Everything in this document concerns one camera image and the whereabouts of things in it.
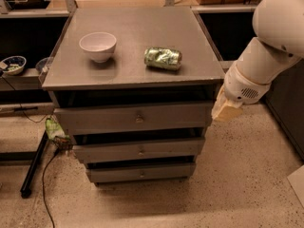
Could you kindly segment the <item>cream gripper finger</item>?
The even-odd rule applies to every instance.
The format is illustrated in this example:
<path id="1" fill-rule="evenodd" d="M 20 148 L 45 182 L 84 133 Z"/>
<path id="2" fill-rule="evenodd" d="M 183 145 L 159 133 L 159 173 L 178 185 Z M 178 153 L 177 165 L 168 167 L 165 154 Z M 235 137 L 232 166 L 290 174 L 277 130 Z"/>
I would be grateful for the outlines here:
<path id="1" fill-rule="evenodd" d="M 214 121 L 228 122 L 242 113 L 242 102 L 229 100 L 225 96 L 224 86 L 218 92 L 211 115 Z"/>

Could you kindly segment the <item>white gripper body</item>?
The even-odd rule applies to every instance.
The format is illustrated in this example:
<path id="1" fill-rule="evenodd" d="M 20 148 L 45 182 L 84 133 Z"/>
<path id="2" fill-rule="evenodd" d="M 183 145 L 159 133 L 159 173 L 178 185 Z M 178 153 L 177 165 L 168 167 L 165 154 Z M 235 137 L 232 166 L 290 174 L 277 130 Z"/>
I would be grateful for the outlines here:
<path id="1" fill-rule="evenodd" d="M 233 62 L 225 74 L 223 89 L 228 100 L 251 105 L 270 89 L 270 84 L 261 85 L 248 80 L 238 70 L 237 63 Z"/>

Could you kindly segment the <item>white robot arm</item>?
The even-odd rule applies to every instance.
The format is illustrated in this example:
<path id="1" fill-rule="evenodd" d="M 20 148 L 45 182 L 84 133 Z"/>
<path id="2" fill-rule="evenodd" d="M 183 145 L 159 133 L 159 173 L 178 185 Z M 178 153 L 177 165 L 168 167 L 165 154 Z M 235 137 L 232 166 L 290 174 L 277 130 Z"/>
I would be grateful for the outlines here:
<path id="1" fill-rule="evenodd" d="M 256 34 L 225 73 L 212 119 L 226 122 L 270 89 L 278 74 L 304 58 L 304 0 L 262 0 L 252 21 Z"/>

